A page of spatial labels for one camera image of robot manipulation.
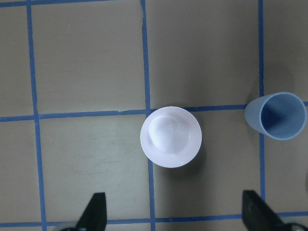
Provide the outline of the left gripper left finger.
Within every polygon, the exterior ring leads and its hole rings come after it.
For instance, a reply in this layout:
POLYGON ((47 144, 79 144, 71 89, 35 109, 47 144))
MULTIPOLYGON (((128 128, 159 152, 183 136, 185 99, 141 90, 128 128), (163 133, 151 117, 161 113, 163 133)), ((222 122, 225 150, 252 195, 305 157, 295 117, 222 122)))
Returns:
POLYGON ((106 228, 106 196, 103 192, 94 193, 74 231, 104 231, 106 228))

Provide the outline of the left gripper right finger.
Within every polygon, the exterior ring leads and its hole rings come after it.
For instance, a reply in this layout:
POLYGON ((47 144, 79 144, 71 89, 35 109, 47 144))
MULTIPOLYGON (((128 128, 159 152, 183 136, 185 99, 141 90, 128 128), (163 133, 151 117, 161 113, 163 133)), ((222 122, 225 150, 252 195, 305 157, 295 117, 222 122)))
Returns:
POLYGON ((243 190, 242 220, 248 231, 289 230, 289 227, 253 190, 243 190))

